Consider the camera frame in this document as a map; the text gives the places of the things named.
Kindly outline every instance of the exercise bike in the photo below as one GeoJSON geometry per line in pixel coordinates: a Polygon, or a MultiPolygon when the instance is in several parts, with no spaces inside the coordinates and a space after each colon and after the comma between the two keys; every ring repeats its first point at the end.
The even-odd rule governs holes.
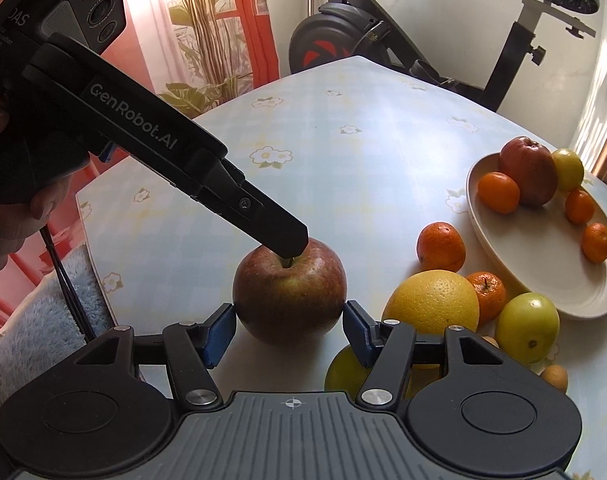
{"type": "Polygon", "coordinates": [[[599,0],[522,0],[514,22],[485,88],[446,78],[430,66],[417,46],[376,0],[328,0],[319,13],[307,17],[290,39],[290,71],[298,73],[349,56],[363,56],[375,63],[440,86],[496,112],[506,97],[526,55],[540,65],[546,50],[532,46],[535,28],[543,14],[569,25],[577,38],[596,32],[553,5],[580,14],[594,14],[599,0]],[[390,52],[400,64],[391,60],[390,52]]]}

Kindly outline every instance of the red apple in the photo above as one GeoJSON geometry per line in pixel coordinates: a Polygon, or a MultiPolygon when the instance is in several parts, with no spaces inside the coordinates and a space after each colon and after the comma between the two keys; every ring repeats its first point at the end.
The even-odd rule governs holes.
{"type": "Polygon", "coordinates": [[[527,206],[548,203],[557,190],[557,168],[548,148],[528,137],[515,137],[499,153],[499,171],[519,186],[519,202],[527,206]]]}
{"type": "Polygon", "coordinates": [[[254,337],[270,345],[295,345],[329,331],[346,303],[341,260],[310,238],[301,256],[284,260],[265,246],[237,267],[232,300],[254,337]]]}

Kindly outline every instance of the black cable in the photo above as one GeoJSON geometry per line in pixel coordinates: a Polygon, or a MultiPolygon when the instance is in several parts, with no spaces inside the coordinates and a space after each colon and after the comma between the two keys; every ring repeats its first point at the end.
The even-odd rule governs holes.
{"type": "Polygon", "coordinates": [[[54,242],[52,241],[52,236],[50,235],[47,225],[41,228],[41,236],[45,242],[46,249],[48,249],[48,254],[52,259],[54,269],[57,271],[57,277],[59,278],[59,284],[61,285],[61,291],[63,292],[65,302],[68,305],[68,310],[72,314],[72,318],[77,324],[78,329],[86,339],[86,343],[89,343],[96,338],[96,334],[88,320],[88,316],[86,316],[86,312],[81,306],[81,302],[78,300],[77,292],[74,290],[74,287],[63,268],[63,264],[54,247],[54,242]]]}

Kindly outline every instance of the citrus fruit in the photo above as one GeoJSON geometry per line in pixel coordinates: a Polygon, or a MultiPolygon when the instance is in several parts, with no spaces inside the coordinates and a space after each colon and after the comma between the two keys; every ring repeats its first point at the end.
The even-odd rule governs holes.
{"type": "Polygon", "coordinates": [[[527,292],[507,302],[497,318],[499,347],[523,365],[541,361],[559,335],[559,313],[545,296],[527,292]]]}
{"type": "Polygon", "coordinates": [[[519,206],[519,186],[507,174],[492,171],[479,179],[479,199],[495,213],[507,215],[519,206]]]}
{"type": "Polygon", "coordinates": [[[584,177],[583,162],[579,156],[570,150],[561,149],[552,153],[552,160],[557,167],[560,191],[572,191],[581,186],[584,177]]]}
{"type": "Polygon", "coordinates": [[[369,374],[370,370],[362,367],[348,345],[330,363],[323,389],[327,392],[346,392],[351,400],[355,400],[369,374]]]}
{"type": "Polygon", "coordinates": [[[575,189],[566,198],[566,218],[575,225],[587,224],[595,214],[595,201],[585,191],[575,189]]]}
{"type": "Polygon", "coordinates": [[[422,270],[457,272],[465,262],[465,245],[452,225],[434,222],[419,234],[417,256],[422,270]]]}
{"type": "Polygon", "coordinates": [[[492,272],[475,272],[466,278],[479,298],[479,326],[499,315],[506,304],[506,287],[492,272]]]}
{"type": "Polygon", "coordinates": [[[590,224],[584,229],[581,238],[581,250],[594,264],[607,260],[607,227],[603,224],[590,224]]]}
{"type": "Polygon", "coordinates": [[[426,270],[392,293],[381,319],[409,323],[417,332],[443,335],[450,325],[477,330],[479,300],[471,283],[449,270],[426,270]]]}
{"type": "Polygon", "coordinates": [[[496,346],[497,348],[499,348],[499,343],[497,343],[497,340],[494,339],[493,337],[490,337],[489,335],[485,335],[483,337],[486,341],[488,341],[488,343],[490,343],[491,345],[496,346]]]}
{"type": "Polygon", "coordinates": [[[568,391],[568,372],[563,366],[550,365],[541,372],[540,377],[558,390],[564,393],[568,391]]]}

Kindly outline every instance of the tablecloth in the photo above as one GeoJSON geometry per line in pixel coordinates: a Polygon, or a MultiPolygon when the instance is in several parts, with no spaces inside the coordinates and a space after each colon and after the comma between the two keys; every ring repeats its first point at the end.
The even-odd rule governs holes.
{"type": "MultiPolygon", "coordinates": [[[[497,271],[467,214],[467,173],[516,136],[555,149],[458,95],[360,57],[276,81],[196,121],[228,146],[228,159],[254,186],[338,253],[349,299],[375,319],[395,287],[419,270],[417,236],[430,222],[449,222],[461,233],[468,253],[461,274],[497,271]]],[[[607,214],[607,187],[589,174],[584,186],[607,214]]],[[[231,301],[235,269],[256,247],[131,158],[77,201],[113,316],[139,334],[205,320],[231,301]]],[[[340,323],[318,346],[282,352],[239,325],[213,377],[224,395],[318,390],[345,345],[340,323]]],[[[568,395],[583,416],[568,471],[607,480],[607,316],[563,320],[546,362],[568,369],[568,395]]],[[[144,373],[167,391],[162,370],[144,373]]]]}

